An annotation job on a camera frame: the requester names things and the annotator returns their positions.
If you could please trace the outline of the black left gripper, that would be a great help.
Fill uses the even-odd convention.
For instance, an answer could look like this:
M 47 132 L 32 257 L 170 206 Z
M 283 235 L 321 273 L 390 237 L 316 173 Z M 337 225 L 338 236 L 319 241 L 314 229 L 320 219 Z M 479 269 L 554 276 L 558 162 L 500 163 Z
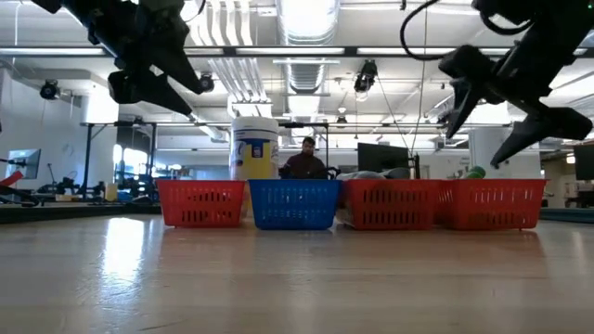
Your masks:
M 167 76 L 142 71 L 155 66 L 195 94 L 203 88 L 185 53 L 188 26 L 183 0 L 96 0 L 90 9 L 90 42 L 103 45 L 121 71 L 108 77 L 120 105 L 148 102 L 188 116 L 192 109 Z

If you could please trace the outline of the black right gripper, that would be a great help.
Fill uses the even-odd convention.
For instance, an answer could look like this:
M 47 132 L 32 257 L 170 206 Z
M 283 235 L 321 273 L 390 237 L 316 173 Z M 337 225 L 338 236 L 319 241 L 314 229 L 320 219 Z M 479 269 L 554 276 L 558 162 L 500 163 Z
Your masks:
M 448 75 L 454 103 L 442 114 L 447 138 L 452 138 L 483 100 L 504 101 L 527 116 L 513 125 L 510 136 L 493 156 L 497 168 L 518 152 L 548 137 L 583 140 L 593 122 L 571 108 L 551 108 L 540 101 L 551 92 L 549 85 L 563 67 L 575 61 L 575 50 L 594 27 L 594 13 L 502 13 L 502 18 L 525 30 L 521 40 L 497 62 L 478 47 L 462 45 L 447 53 L 438 68 Z M 494 93 L 490 90 L 494 74 Z

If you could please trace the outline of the red plastic basket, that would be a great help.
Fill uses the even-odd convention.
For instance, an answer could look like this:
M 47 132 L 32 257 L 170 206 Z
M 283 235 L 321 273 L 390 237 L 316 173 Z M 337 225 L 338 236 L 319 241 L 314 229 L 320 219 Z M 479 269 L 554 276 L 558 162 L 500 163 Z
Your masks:
M 184 228 L 237 228 L 244 181 L 158 180 L 163 221 Z
M 344 185 L 347 224 L 356 230 L 428 230 L 436 222 L 439 180 L 352 179 Z
M 544 179 L 457 179 L 443 181 L 437 223 L 460 231 L 536 227 Z

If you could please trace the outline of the yellow white wipes canister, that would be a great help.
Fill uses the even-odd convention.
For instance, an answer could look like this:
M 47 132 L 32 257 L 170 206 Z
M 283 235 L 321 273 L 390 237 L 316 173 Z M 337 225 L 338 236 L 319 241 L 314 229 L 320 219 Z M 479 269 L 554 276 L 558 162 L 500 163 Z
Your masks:
M 232 180 L 244 183 L 242 223 L 252 221 L 248 181 L 278 178 L 278 132 L 278 121 L 271 118 L 238 117 L 231 123 L 229 171 Z

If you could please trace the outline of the black computer monitor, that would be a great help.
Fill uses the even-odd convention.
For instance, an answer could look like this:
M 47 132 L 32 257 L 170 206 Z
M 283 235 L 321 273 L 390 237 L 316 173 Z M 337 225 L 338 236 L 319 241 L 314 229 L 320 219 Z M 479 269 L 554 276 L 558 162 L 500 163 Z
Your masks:
M 394 168 L 408 168 L 409 154 L 406 148 L 377 144 L 359 143 L 357 145 L 358 171 L 381 173 Z

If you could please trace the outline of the black desk equipment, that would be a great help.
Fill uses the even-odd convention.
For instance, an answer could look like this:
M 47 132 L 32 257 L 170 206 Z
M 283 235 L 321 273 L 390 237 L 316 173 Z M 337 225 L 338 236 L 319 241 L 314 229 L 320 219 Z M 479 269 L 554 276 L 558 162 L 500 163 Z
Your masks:
M 95 186 L 77 184 L 74 179 L 78 175 L 76 171 L 70 172 L 58 181 L 55 178 L 52 164 L 48 163 L 46 167 L 49 171 L 51 182 L 40 186 L 34 192 L 35 195 L 45 199 L 53 199 L 54 201 L 75 201 L 78 199 L 100 200 L 105 195 L 106 183 L 104 181 L 99 181 Z

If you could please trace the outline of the grey computer monitor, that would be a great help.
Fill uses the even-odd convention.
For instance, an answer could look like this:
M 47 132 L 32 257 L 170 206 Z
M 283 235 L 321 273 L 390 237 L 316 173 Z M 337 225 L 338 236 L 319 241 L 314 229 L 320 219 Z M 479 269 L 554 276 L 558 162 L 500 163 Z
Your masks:
M 24 179 L 36 179 L 41 152 L 41 149 L 10 150 L 7 156 L 10 163 L 6 166 L 6 176 L 20 172 Z

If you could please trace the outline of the person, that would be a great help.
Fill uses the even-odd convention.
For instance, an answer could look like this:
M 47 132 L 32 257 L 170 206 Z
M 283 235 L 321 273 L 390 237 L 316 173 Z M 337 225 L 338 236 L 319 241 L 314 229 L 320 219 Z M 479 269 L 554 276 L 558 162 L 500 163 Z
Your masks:
M 279 176 L 287 179 L 326 179 L 326 166 L 315 156 L 316 141 L 307 136 L 303 139 L 302 150 L 288 158 L 279 169 Z

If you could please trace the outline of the blue plastic basket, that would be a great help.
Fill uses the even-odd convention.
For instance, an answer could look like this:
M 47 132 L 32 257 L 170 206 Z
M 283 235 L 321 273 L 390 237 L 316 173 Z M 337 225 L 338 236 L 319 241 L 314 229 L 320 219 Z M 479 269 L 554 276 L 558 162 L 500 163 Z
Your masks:
M 255 226 L 261 230 L 327 230 L 333 226 L 340 180 L 248 181 Z

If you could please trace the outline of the black metal rack frame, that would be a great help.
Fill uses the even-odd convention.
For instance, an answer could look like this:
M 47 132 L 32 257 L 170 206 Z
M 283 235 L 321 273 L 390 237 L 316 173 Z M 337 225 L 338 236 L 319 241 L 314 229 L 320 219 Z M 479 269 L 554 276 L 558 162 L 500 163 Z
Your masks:
M 91 159 L 91 147 L 92 140 L 96 135 L 99 135 L 107 127 L 144 127 L 148 126 L 152 130 L 149 142 L 149 168 L 152 168 L 154 163 L 154 155 L 157 149 L 157 130 L 159 127 L 192 127 L 199 128 L 201 126 L 206 127 L 230 127 L 230 122 L 136 122 L 136 121 L 117 121 L 117 122 L 104 122 L 104 123 L 92 123 L 92 122 L 81 122 L 80 125 L 86 128 L 86 140 L 85 140 L 85 154 L 84 154 L 84 176 L 81 185 L 81 191 L 86 191 L 88 188 L 89 179 L 89 167 Z M 325 138 L 329 139 L 329 128 L 330 123 L 328 122 L 280 122 L 278 126 L 286 129 L 297 129 L 297 128 L 318 128 L 325 129 Z

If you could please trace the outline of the black aluminium rig frame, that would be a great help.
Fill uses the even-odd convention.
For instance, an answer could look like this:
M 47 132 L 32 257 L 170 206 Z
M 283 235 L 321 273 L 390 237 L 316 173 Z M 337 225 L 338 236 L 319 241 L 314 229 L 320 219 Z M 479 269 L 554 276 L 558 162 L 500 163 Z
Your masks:
M 396 46 L 188 46 L 189 58 L 406 58 Z M 0 57 L 7 58 L 104 58 L 110 53 L 102 47 L 0 46 Z

